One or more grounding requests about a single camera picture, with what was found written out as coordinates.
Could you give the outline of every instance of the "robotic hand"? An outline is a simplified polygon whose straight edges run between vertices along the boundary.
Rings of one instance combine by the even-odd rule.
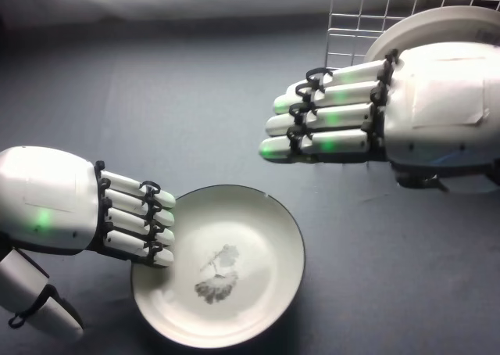
[[[83,326],[48,275],[19,249],[74,255],[87,249],[151,267],[173,254],[175,198],[151,181],[110,173],[73,154],[39,147],[0,152],[0,306],[62,339]]]
[[[444,42],[306,74],[274,102],[261,156],[275,163],[388,161],[407,188],[500,185],[500,48]]]

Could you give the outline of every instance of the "metal wire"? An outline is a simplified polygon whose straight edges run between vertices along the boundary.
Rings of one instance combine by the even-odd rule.
[[[500,0],[331,0],[325,67],[336,70],[361,63],[371,43],[395,23],[450,5],[500,10]]]

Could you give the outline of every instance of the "white plate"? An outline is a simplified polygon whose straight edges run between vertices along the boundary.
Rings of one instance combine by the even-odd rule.
[[[484,7],[453,5],[416,13],[386,30],[370,47],[365,62],[383,59],[396,48],[437,42],[500,43],[500,12]]]
[[[132,267],[137,306],[160,334],[198,348],[251,339],[285,312],[305,250],[290,213],[255,189],[217,185],[177,200],[175,263]]]

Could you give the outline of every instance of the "flower stem print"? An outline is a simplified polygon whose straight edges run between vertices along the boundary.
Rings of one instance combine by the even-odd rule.
[[[208,304],[226,299],[231,294],[231,291],[233,291],[238,280],[238,273],[232,267],[236,263],[238,256],[240,254],[237,248],[226,244],[200,270],[204,271],[209,266],[213,268],[213,276],[195,286],[198,296],[203,297]],[[219,269],[226,269],[227,272],[224,274],[222,272],[219,273],[217,263],[219,264]]]

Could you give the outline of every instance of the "gray tabletop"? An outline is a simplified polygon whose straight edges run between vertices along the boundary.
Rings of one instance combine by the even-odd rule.
[[[270,330],[221,353],[498,354],[500,195],[406,191],[380,163],[281,166],[257,155],[274,98],[322,64],[326,23],[103,23],[14,36],[0,58],[0,149],[102,159],[174,195],[229,183],[280,200],[304,235],[302,287]],[[68,346],[12,331],[2,311],[2,353],[197,353],[150,329],[129,263],[34,258],[86,335]]]

